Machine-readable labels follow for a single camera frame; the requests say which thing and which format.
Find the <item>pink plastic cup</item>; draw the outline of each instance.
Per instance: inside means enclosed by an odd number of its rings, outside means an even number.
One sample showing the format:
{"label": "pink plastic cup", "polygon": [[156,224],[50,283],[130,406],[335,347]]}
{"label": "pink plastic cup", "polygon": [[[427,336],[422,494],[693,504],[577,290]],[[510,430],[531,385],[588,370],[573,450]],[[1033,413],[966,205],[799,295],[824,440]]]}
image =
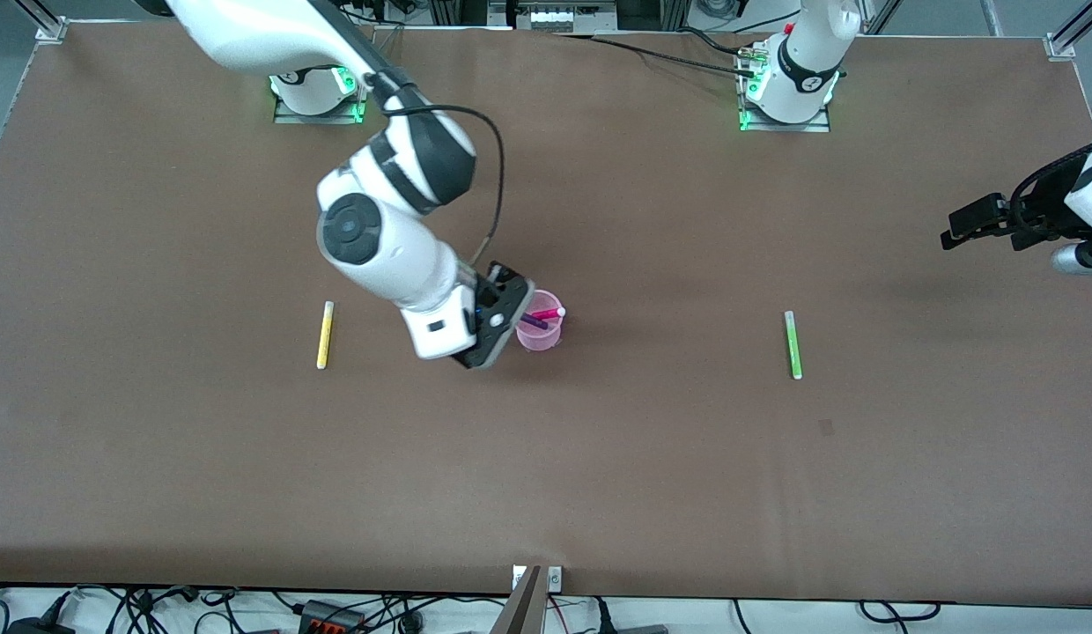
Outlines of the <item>pink plastic cup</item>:
{"label": "pink plastic cup", "polygon": [[[535,296],[530,298],[530,306],[526,307],[525,311],[537,312],[537,310],[549,310],[550,308],[562,308],[562,302],[557,297],[554,297],[554,294],[536,289]],[[514,325],[514,334],[519,337],[522,348],[533,350],[533,352],[541,352],[543,349],[554,348],[558,340],[561,339],[562,320],[563,316],[559,316],[557,320],[546,320],[549,328],[545,331],[526,324],[526,322],[518,322]]]}

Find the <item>table surface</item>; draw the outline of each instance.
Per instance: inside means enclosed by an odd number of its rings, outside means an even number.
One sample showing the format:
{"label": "table surface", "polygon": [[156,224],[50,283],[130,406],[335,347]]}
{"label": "table surface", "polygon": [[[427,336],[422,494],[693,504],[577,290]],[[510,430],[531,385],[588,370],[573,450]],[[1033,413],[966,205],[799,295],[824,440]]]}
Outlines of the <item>table surface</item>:
{"label": "table surface", "polygon": [[[723,63],[686,35],[630,41]],[[1092,278],[946,214],[1090,141],[1034,39],[859,39],[828,134],[587,40],[406,32],[501,125],[561,345],[414,358],[318,255],[382,125],[275,125],[176,23],[41,47],[0,145],[0,581],[1092,602]],[[470,253],[495,148],[430,227]],[[331,367],[316,370],[324,300]],[[795,310],[804,381],[788,378]]]}

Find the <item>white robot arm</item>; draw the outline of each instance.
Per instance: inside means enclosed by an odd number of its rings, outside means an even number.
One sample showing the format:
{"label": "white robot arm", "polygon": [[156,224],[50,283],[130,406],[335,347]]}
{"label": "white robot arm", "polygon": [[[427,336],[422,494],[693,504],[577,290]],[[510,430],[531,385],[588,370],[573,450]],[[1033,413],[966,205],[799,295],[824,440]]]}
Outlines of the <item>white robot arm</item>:
{"label": "white robot arm", "polygon": [[341,65],[368,85],[389,125],[318,184],[320,252],[354,284],[399,307],[417,357],[492,364],[533,282],[497,263],[478,276],[420,223],[472,184],[475,149],[464,130],[327,0],[166,4],[225,68],[284,75]]}
{"label": "white robot arm", "polygon": [[[1035,188],[1024,193],[1031,184]],[[1092,144],[1036,170],[1012,196],[993,193],[949,214],[941,249],[989,236],[1010,236],[1014,250],[1058,238],[1080,240],[1056,249],[1051,264],[1061,273],[1092,276]]]}
{"label": "white robot arm", "polygon": [[755,44],[764,49],[760,80],[746,98],[782,123],[811,120],[828,104],[840,62],[859,33],[862,17],[855,0],[803,0],[792,31],[774,33]]}

